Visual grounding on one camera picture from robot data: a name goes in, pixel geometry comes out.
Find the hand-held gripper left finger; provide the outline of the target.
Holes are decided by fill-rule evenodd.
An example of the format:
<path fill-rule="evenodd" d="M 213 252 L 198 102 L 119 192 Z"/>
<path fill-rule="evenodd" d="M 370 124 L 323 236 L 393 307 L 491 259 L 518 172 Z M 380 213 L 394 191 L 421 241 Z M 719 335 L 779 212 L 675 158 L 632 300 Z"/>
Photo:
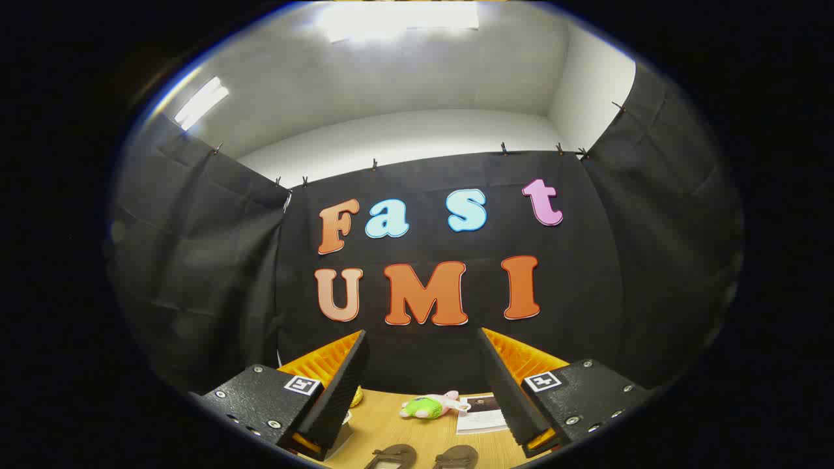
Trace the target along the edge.
<path fill-rule="evenodd" d="M 188 397 L 262 448 L 324 461 L 342 433 L 368 360 L 366 332 L 357 330 L 280 368 L 253 364 Z"/>

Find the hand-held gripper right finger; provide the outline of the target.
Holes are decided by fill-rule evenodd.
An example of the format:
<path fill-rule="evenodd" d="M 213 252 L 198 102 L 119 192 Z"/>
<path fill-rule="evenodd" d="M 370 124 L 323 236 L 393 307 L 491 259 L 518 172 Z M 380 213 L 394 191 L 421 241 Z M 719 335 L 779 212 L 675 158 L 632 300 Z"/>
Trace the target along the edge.
<path fill-rule="evenodd" d="M 486 328 L 478 338 L 489 391 L 525 457 L 604 433 L 654 397 L 599 360 L 568 363 Z"/>

